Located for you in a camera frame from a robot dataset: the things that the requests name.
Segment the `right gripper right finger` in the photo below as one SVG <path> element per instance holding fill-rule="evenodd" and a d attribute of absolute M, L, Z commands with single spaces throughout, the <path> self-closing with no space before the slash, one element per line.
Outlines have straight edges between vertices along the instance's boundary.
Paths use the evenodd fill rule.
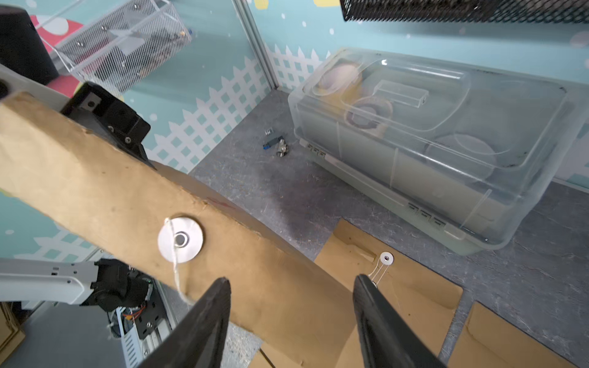
<path fill-rule="evenodd" d="M 365 274 L 354 279 L 354 313 L 366 367 L 443 367 Z"/>

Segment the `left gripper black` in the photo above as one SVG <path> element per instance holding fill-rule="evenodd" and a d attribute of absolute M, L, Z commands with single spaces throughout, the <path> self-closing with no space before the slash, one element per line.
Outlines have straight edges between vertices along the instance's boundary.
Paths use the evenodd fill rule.
<path fill-rule="evenodd" d="M 130 156 L 151 165 L 142 144 L 150 132 L 150 124 L 100 85 L 84 83 L 61 109 L 61 114 Z"/>

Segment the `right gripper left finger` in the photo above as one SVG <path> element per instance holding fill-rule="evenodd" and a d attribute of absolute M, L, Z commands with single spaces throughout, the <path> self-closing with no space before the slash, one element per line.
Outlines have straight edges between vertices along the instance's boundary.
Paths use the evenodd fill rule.
<path fill-rule="evenodd" d="M 141 367 L 219 368 L 231 308 L 229 279 L 218 278 Z"/>

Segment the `brown file bag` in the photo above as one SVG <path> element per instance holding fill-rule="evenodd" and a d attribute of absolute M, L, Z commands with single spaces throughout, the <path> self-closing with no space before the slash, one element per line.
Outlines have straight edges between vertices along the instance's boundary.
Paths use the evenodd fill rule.
<path fill-rule="evenodd" d="M 355 326 L 351 292 L 281 236 L 199 181 L 118 150 L 27 93 L 1 103 L 1 188 L 93 245 L 201 297 L 225 277 L 231 321 L 303 367 L 333 367 Z M 166 219 L 204 233 L 174 268 L 158 248 Z"/>
<path fill-rule="evenodd" d="M 414 334 L 438 355 L 463 290 L 418 262 L 341 220 L 314 260 L 348 289 L 368 275 Z"/>
<path fill-rule="evenodd" d="M 476 302 L 449 367 L 573 367 L 574 365 Z"/>

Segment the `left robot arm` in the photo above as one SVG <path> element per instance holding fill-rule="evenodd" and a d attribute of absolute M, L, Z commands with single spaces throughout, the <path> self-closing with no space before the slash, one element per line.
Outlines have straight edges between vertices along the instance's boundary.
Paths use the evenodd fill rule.
<path fill-rule="evenodd" d="M 142 141 L 150 125 L 104 88 L 85 83 L 73 98 L 48 84 L 58 72 L 26 10 L 1 7 L 1 97 L 27 92 L 125 153 L 146 163 Z M 98 306 L 112 312 L 130 308 L 133 316 L 154 305 L 156 287 L 140 271 L 113 259 L 96 262 L 1 260 L 2 301 L 56 301 Z"/>

